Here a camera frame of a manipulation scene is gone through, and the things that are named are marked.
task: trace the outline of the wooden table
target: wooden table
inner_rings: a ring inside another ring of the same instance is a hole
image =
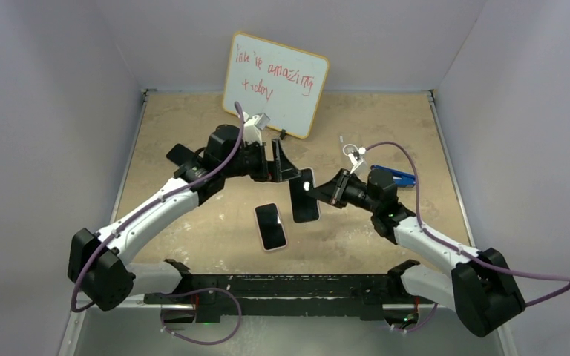
[[[128,169],[117,218],[150,197],[176,170],[166,153],[182,143],[195,150],[206,145],[220,124],[238,125],[225,113],[221,94],[150,95]],[[307,139],[288,136],[285,154],[299,168],[312,167],[318,184],[339,168],[349,168],[339,136],[362,145],[395,141],[416,161],[422,185],[425,222],[468,244],[462,211],[436,123],[425,94],[325,93]],[[266,129],[264,141],[278,136]],[[268,149],[271,159],[271,148]],[[369,164],[410,171],[403,154],[383,146],[367,154]],[[360,176],[365,180],[366,174]],[[414,209],[413,189],[399,189],[399,199]],[[261,248],[254,208],[275,202],[289,239],[286,248]],[[198,209],[182,216],[155,237],[134,260],[157,263],[165,258],[184,262],[194,273],[385,273],[406,259],[419,257],[379,237],[370,213],[348,206],[321,204],[321,218],[296,224],[292,220],[287,183],[258,183],[249,177],[226,181],[226,187]]]

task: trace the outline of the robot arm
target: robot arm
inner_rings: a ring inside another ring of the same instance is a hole
[[[250,176],[256,182],[284,182],[300,176],[300,171],[286,158],[280,141],[272,140],[273,160],[268,161],[261,130],[269,117],[263,113],[243,113],[243,128],[220,125],[209,137],[203,156],[185,146],[176,145],[167,157],[178,165],[172,178],[133,211],[96,233],[84,228],[71,240],[68,277],[74,283],[94,251],[103,247],[82,280],[81,290],[101,310],[110,310],[127,296],[173,291],[181,280],[178,270],[168,263],[138,265],[134,257],[151,239],[179,217],[202,205],[221,191],[227,178]],[[243,144],[217,174],[191,187],[222,165],[243,130]]]
[[[371,212],[370,220],[380,236],[434,264],[440,271],[416,261],[404,265],[402,288],[408,294],[453,309],[475,335],[486,336],[525,310],[525,301],[512,276],[483,268],[458,251],[508,268],[503,256],[492,248],[479,251],[463,245],[427,226],[429,233],[457,250],[432,240],[421,229],[416,215],[399,202],[391,172],[373,169],[364,183],[351,171],[341,169],[333,179],[308,194],[336,208],[352,204]]]

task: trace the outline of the white wall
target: white wall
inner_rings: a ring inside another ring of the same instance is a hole
[[[93,0],[0,1],[0,355],[55,355],[73,233],[110,217],[140,109]]]
[[[326,89],[426,90],[485,0],[97,0],[144,88],[222,90],[238,30],[326,56]]]
[[[477,245],[570,275],[570,0],[488,1],[436,102]],[[570,292],[511,325],[521,355],[570,355]]]

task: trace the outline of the pink phone case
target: pink phone case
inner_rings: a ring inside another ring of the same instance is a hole
[[[283,225],[283,219],[281,218],[281,211],[278,210],[278,205],[276,205],[276,214],[278,215],[278,219],[281,221],[281,228],[283,229],[283,235],[285,236],[285,245],[283,245],[281,247],[276,247],[276,248],[272,248],[270,250],[266,250],[265,246],[263,245],[263,238],[261,237],[261,229],[259,228],[259,219],[257,218],[257,211],[254,210],[254,212],[255,212],[255,224],[257,225],[257,232],[259,235],[259,242],[261,243],[261,248],[265,252],[272,252],[272,251],[280,250],[282,248],[286,248],[287,245],[289,245],[289,241],[287,240],[287,232],[285,231],[285,225]]]

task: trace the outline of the smartphone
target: smartphone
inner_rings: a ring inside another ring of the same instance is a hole
[[[165,155],[172,163],[180,167],[194,157],[193,151],[189,150],[187,147],[176,144],[167,154]]]
[[[265,251],[273,251],[287,246],[283,220],[276,204],[267,204],[255,208],[259,235]]]
[[[313,170],[301,170],[301,176],[289,181],[289,196],[292,198],[292,215],[295,223],[307,223],[320,219],[319,202],[307,192],[315,187]]]

